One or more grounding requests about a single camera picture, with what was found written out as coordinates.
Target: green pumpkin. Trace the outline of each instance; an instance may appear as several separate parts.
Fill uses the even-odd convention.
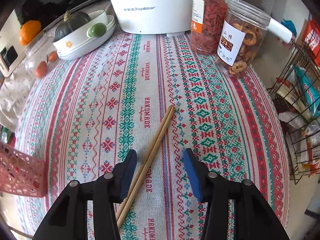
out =
[[[77,12],[75,15],[70,15],[69,11],[66,11],[63,22],[59,24],[56,29],[55,38],[53,42],[61,40],[68,34],[74,32],[76,29],[90,22],[90,16],[85,12]]]

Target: tablecloth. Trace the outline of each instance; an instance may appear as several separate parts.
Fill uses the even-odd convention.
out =
[[[226,77],[212,57],[191,51],[189,39],[188,33],[169,38],[118,30],[95,51],[61,61],[36,81],[16,148],[48,162],[48,196],[16,198],[25,232],[36,231],[69,181],[112,171],[130,148],[138,167],[169,105],[176,112],[122,239],[199,239],[206,204],[192,194],[182,158],[187,147],[227,179],[250,178],[286,226],[289,169],[271,98],[251,67],[242,80]],[[233,222],[230,202],[230,239]],[[87,226],[94,239],[92,203]]]

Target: wooden chopstick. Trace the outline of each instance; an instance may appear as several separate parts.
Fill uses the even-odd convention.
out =
[[[156,156],[156,153],[158,152],[158,149],[161,145],[162,139],[163,139],[163,137],[169,127],[170,121],[173,117],[174,111],[175,111],[175,107],[169,106],[169,108],[168,108],[167,112],[165,113],[165,116],[162,119],[162,122],[161,122],[151,144],[150,144],[150,147],[143,158],[142,164],[146,159],[145,164],[143,166],[142,166],[142,164],[140,165],[139,170],[138,170],[136,176],[134,177],[132,184],[130,186],[128,196],[121,203],[120,208],[118,209],[118,211],[116,213],[117,224],[118,224],[119,229],[120,229],[125,217],[127,216],[127,213],[132,205],[133,200],[137,196],[137,193],[138,193],[138,191],[144,181],[144,178],[148,172],[148,169],[150,168],[150,165],[151,165],[153,159]]]
[[[144,165],[146,164],[146,162],[147,162],[147,160],[148,160],[148,158],[149,158],[149,155],[150,155],[150,153],[151,153],[151,151],[152,151],[152,149],[153,149],[153,147],[154,147],[154,145],[155,145],[155,143],[156,143],[156,140],[158,139],[159,134],[160,134],[160,132],[161,132],[163,126],[164,126],[164,123],[165,123],[165,121],[166,121],[167,118],[168,118],[168,115],[169,115],[169,113],[170,113],[170,111],[171,111],[171,108],[172,108],[172,106],[169,106],[169,107],[168,107],[168,110],[167,110],[167,112],[165,113],[165,115],[164,115],[164,117],[163,117],[163,119],[162,119],[162,121],[161,121],[161,123],[160,123],[160,126],[159,126],[158,130],[156,131],[156,134],[154,135],[154,137],[153,137],[153,139],[152,139],[152,141],[151,141],[151,143],[150,143],[150,145],[149,145],[149,148],[148,148],[147,152],[145,153],[145,155],[144,155],[144,157],[143,157],[143,160],[142,160],[142,162],[141,162],[141,165],[139,166],[139,169],[138,169],[136,175],[134,176],[134,178],[133,178],[133,180],[132,180],[132,182],[131,182],[131,185],[130,185],[130,188],[129,188],[129,192],[128,192],[128,196],[123,200],[123,202],[121,203],[119,209],[118,209],[117,212],[116,212],[116,219],[117,219],[117,220],[119,219],[119,217],[120,217],[120,215],[121,215],[121,212],[123,211],[123,208],[124,208],[125,204],[127,203],[128,198],[129,198],[129,196],[130,196],[130,194],[131,194],[134,186],[136,185],[136,183],[137,183],[137,181],[138,181],[138,178],[139,178],[139,176],[140,176],[140,174],[141,174],[141,172],[142,172],[142,170],[143,170],[143,167],[144,167]]]

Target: orange flower design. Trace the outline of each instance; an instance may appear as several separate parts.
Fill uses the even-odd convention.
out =
[[[72,42],[71,41],[67,41],[66,42],[66,47],[71,48],[72,47]]]

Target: orange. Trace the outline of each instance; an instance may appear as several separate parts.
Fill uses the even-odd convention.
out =
[[[19,33],[19,42],[26,46],[41,31],[41,23],[39,21],[30,20],[22,25]]]

